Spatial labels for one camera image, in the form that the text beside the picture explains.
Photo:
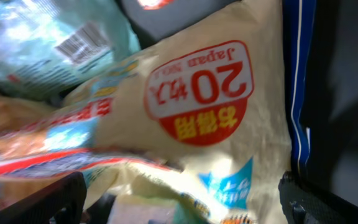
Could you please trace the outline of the mint green pouch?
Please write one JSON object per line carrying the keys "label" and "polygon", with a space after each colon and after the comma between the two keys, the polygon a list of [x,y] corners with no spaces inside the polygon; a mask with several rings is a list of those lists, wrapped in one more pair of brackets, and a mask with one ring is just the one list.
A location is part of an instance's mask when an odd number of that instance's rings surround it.
{"label": "mint green pouch", "polygon": [[44,101],[140,50],[113,0],[0,1],[0,90]]}

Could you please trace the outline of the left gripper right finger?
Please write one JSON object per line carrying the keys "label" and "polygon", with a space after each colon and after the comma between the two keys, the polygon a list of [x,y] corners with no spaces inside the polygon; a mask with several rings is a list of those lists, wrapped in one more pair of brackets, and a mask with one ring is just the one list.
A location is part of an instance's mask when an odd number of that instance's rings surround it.
{"label": "left gripper right finger", "polygon": [[289,224],[358,224],[358,207],[286,171],[278,185]]}

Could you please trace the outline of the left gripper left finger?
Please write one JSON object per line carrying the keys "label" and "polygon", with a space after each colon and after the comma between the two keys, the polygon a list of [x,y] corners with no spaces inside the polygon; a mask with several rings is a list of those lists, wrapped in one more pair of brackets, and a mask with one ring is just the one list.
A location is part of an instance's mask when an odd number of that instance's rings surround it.
{"label": "left gripper left finger", "polygon": [[0,211],[0,224],[56,223],[79,224],[86,198],[81,172],[46,186]]}

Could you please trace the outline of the orange tissue pack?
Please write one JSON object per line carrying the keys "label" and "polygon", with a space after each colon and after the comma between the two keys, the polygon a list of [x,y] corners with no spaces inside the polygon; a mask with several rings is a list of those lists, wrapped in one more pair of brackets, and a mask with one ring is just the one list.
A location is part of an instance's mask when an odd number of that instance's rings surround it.
{"label": "orange tissue pack", "polygon": [[12,141],[15,140],[13,137],[4,138],[2,134],[23,128],[54,111],[54,107],[42,102],[0,95],[0,153],[12,149]]}

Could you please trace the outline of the cream snack bag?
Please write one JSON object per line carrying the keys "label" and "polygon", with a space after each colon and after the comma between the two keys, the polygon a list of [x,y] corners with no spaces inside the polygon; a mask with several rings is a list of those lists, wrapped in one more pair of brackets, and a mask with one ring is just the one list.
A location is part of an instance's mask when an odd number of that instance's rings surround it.
{"label": "cream snack bag", "polygon": [[109,223],[286,223],[282,2],[237,1],[76,87],[0,153],[0,210],[70,175]]}

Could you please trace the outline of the dark green round-logo packet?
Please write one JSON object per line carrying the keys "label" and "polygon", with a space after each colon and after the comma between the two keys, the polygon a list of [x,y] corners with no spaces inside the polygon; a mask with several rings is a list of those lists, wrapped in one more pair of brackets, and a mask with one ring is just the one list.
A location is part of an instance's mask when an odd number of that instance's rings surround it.
{"label": "dark green round-logo packet", "polygon": [[136,0],[116,0],[145,49],[160,40],[196,24],[236,0],[177,0],[154,10],[144,9]]}

